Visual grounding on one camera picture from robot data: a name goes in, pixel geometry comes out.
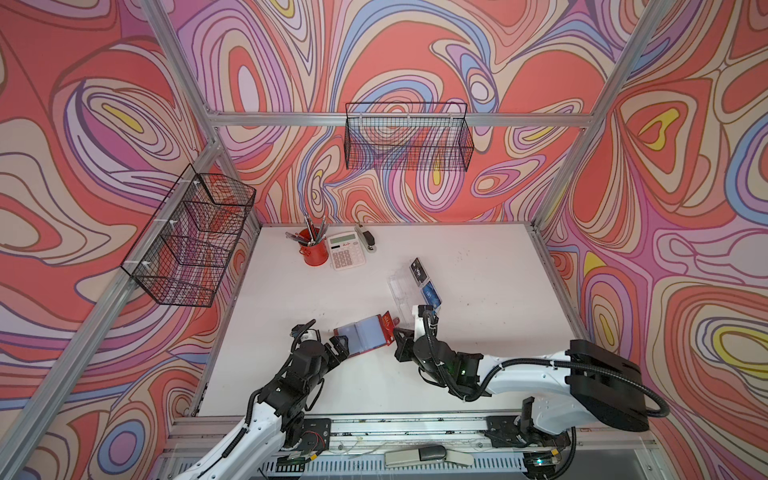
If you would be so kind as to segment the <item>black VIP credit card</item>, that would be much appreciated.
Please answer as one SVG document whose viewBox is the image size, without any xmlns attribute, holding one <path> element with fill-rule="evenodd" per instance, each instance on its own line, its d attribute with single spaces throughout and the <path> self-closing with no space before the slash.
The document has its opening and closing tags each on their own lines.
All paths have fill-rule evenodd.
<svg viewBox="0 0 768 480">
<path fill-rule="evenodd" d="M 417 285 L 424 285 L 429 280 L 429 275 L 424 269 L 419 258 L 415 258 L 409 266 L 410 272 Z"/>
</svg>

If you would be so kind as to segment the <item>aluminium frame post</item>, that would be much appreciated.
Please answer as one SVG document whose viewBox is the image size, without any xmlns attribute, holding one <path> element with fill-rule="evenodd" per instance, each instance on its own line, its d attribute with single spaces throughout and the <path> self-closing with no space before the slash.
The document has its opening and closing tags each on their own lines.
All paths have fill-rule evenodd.
<svg viewBox="0 0 768 480">
<path fill-rule="evenodd" d="M 180 93 L 187 101 L 198 130 L 205 140 L 205 148 L 194 162 L 197 172 L 212 172 L 217 166 L 226 176 L 236 180 L 241 177 L 225 148 L 218 128 L 212 124 L 211 112 L 200 92 L 195 76 L 182 51 L 178 36 L 161 1 L 144 0 L 141 7 L 169 64 Z"/>
</svg>

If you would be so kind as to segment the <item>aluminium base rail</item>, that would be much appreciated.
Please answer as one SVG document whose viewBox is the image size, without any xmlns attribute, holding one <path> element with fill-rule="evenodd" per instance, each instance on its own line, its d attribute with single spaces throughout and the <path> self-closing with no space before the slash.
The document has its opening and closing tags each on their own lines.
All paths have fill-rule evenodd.
<svg viewBox="0 0 768 480">
<path fill-rule="evenodd" d="M 328 414 L 331 420 L 324 453 L 364 455 L 406 446 L 442 444 L 475 453 L 492 448 L 485 432 L 490 416 L 516 416 L 514 410 L 401 413 Z M 165 453 L 201 457 L 239 425 L 236 416 L 185 417 L 173 423 Z"/>
</svg>

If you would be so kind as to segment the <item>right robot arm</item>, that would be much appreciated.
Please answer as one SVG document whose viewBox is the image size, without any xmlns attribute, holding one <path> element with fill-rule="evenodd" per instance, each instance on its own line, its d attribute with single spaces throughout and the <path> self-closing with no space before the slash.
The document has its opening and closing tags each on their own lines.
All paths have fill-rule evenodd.
<svg viewBox="0 0 768 480">
<path fill-rule="evenodd" d="M 574 339 L 555 354 L 502 359 L 457 352 L 433 329 L 397 328 L 394 339 L 398 361 L 415 363 L 425 382 L 465 403 L 523 394 L 517 415 L 488 418 L 485 435 L 496 448 L 566 446 L 576 428 L 593 423 L 646 432 L 650 419 L 670 413 L 635 363 L 587 340 Z"/>
</svg>

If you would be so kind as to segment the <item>grey foot pedal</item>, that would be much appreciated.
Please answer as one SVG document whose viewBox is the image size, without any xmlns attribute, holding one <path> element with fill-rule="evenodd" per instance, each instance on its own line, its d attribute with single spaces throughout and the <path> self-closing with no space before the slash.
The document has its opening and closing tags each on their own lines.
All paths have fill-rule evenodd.
<svg viewBox="0 0 768 480">
<path fill-rule="evenodd" d="M 442 445 L 428 445 L 407 450 L 390 451 L 384 455 L 386 468 L 404 468 L 449 463 L 461 467 L 474 465 L 474 456 L 469 453 L 446 449 Z"/>
</svg>

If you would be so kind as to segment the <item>red leather card holder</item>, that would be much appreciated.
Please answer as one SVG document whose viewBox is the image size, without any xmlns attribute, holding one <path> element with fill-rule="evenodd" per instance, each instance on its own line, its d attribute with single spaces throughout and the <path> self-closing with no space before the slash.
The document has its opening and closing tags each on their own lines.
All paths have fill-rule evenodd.
<svg viewBox="0 0 768 480">
<path fill-rule="evenodd" d="M 399 325 L 398 317 L 389 311 L 383 315 L 371 316 L 334 329 L 335 336 L 347 339 L 349 356 L 354 357 L 378 348 L 391 345 L 394 330 Z"/>
</svg>

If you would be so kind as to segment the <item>grey black stapler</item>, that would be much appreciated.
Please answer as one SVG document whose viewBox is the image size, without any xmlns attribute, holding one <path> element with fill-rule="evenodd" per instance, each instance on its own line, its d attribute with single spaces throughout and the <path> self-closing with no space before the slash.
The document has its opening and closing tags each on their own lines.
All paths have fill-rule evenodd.
<svg viewBox="0 0 768 480">
<path fill-rule="evenodd" d="M 368 228 L 365 225 L 358 223 L 355 225 L 355 230 L 363 246 L 365 247 L 366 251 L 368 253 L 375 253 L 376 240 L 373 234 L 368 230 Z"/>
</svg>

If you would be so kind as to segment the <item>blue credit card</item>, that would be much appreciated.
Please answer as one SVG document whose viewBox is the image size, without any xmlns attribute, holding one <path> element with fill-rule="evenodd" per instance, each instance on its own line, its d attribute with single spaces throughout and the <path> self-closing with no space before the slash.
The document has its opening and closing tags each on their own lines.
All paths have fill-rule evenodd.
<svg viewBox="0 0 768 480">
<path fill-rule="evenodd" d="M 442 301 L 432 282 L 427 282 L 421 289 L 422 295 L 428 305 L 435 311 L 441 307 Z"/>
</svg>

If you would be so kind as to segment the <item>clear acrylic card stand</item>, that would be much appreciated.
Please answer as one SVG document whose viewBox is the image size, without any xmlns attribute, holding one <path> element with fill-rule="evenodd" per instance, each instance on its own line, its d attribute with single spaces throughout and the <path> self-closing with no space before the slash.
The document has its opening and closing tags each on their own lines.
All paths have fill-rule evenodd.
<svg viewBox="0 0 768 480">
<path fill-rule="evenodd" d="M 396 270 L 387 279 L 390 293 L 395 302 L 397 317 L 399 318 L 401 324 L 408 324 L 414 321 L 412 314 L 412 308 L 414 306 L 428 305 L 421 291 L 422 287 L 426 283 L 424 285 L 416 284 L 409 269 L 410 263 Z M 430 275 L 428 282 L 433 283 Z"/>
</svg>

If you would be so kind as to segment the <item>pink desk calculator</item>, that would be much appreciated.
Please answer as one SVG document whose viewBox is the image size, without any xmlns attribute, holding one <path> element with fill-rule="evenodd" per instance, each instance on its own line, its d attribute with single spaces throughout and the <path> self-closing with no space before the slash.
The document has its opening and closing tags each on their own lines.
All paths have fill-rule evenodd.
<svg viewBox="0 0 768 480">
<path fill-rule="evenodd" d="M 333 234 L 326 239 L 332 267 L 337 271 L 366 264 L 361 241 L 354 231 Z"/>
</svg>

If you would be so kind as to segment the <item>pens and pencils bunch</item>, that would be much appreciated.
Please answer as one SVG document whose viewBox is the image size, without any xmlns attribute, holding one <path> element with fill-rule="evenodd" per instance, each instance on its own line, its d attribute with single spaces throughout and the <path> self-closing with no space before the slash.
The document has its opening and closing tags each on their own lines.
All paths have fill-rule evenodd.
<svg viewBox="0 0 768 480">
<path fill-rule="evenodd" d="M 286 232 L 285 237 L 303 247 L 315 246 L 326 238 L 328 221 L 323 217 L 319 225 L 316 225 L 308 216 L 304 219 L 305 228 L 299 233 Z"/>
</svg>

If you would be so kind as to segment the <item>red metal pen bucket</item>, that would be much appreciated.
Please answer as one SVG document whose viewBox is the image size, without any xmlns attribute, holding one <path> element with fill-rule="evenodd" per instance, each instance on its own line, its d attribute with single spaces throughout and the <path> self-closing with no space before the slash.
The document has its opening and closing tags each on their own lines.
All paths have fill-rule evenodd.
<svg viewBox="0 0 768 480">
<path fill-rule="evenodd" d="M 304 229 L 299 233 L 299 237 L 307 241 L 306 245 L 301 244 L 299 253 L 304 262 L 311 267 L 324 265 L 329 259 L 329 251 L 325 240 L 319 240 L 317 243 L 310 242 L 310 233 Z"/>
</svg>

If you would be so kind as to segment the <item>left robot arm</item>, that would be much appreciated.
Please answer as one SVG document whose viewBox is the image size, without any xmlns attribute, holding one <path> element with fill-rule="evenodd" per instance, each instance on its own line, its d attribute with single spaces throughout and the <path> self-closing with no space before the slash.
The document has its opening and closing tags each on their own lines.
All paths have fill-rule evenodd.
<svg viewBox="0 0 768 480">
<path fill-rule="evenodd" d="M 178 479 L 248 479 L 284 447 L 302 441 L 307 400 L 324 377 L 349 357 L 345 336 L 327 342 L 311 329 L 298 335 L 286 362 L 252 392 L 243 419 Z"/>
</svg>

